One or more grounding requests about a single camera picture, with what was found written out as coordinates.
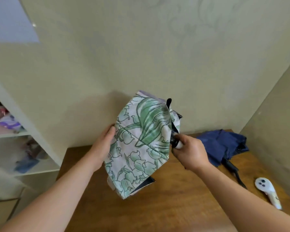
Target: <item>brown wooden tabletop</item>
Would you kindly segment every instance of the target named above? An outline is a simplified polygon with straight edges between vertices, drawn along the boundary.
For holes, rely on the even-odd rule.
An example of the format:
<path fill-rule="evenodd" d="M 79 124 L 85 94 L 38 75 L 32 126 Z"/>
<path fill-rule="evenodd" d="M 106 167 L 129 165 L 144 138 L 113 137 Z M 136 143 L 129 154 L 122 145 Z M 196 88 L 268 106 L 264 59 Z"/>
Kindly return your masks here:
<path fill-rule="evenodd" d="M 58 178 L 89 148 L 69 148 Z M 232 163 L 239 168 L 241 180 L 248 190 L 265 201 L 268 201 L 267 196 L 255 187 L 254 181 L 258 177 L 268 178 L 277 191 L 283 211 L 290 215 L 290 197 L 251 152 L 234 156 Z M 223 166 L 219 170 L 236 180 Z M 204 183 L 185 170 L 172 154 L 152 175 L 155 183 L 125 200 L 111 190 L 107 177 L 104 167 L 93 174 L 67 232 L 236 231 Z"/>

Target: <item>lily of the valley print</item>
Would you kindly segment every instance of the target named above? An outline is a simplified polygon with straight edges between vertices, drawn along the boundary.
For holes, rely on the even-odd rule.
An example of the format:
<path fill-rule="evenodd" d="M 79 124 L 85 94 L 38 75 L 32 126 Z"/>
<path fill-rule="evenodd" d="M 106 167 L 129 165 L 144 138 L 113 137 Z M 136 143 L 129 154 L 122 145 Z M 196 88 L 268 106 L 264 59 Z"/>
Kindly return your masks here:
<path fill-rule="evenodd" d="M 127 198 L 169 159 L 171 123 L 180 120 L 162 99 L 139 91 L 123 108 L 105 163 L 117 193 Z"/>

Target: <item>person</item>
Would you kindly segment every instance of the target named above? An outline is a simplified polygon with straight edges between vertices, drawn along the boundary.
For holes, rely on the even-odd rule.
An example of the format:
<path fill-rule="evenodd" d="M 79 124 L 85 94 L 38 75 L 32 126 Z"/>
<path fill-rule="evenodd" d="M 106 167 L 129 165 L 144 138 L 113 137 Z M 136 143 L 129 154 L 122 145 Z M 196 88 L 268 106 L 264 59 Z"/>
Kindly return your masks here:
<path fill-rule="evenodd" d="M 0 232 L 63 232 L 92 174 L 102 166 L 114 134 L 115 127 L 108 126 L 79 162 L 48 191 L 9 220 Z M 178 138 L 183 148 L 173 149 L 174 156 L 202 179 L 238 231 L 290 231 L 290 216 L 211 165 L 200 140 L 183 134 Z"/>

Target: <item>game controller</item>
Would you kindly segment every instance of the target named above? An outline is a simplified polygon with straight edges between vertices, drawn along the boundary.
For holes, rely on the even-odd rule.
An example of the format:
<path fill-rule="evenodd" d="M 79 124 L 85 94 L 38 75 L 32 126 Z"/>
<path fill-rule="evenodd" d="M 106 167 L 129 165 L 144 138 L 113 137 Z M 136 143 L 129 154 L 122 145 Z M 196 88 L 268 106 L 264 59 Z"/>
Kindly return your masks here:
<path fill-rule="evenodd" d="M 275 208 L 281 210 L 281 204 L 276 194 L 275 188 L 269 179 L 257 178 L 255 181 L 255 186 L 269 197 Z"/>

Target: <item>forearm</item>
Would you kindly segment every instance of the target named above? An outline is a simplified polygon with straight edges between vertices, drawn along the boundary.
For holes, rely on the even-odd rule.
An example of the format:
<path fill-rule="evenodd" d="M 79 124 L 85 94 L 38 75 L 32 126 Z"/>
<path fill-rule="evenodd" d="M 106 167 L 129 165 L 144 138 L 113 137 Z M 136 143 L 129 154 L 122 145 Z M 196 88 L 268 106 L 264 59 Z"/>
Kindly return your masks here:
<path fill-rule="evenodd" d="M 86 154 L 47 192 L 11 219 L 1 232 L 64 231 L 95 170 L 95 156 Z"/>
<path fill-rule="evenodd" d="M 214 166 L 208 165 L 195 173 L 238 231 L 290 231 L 290 216 L 244 189 Z"/>

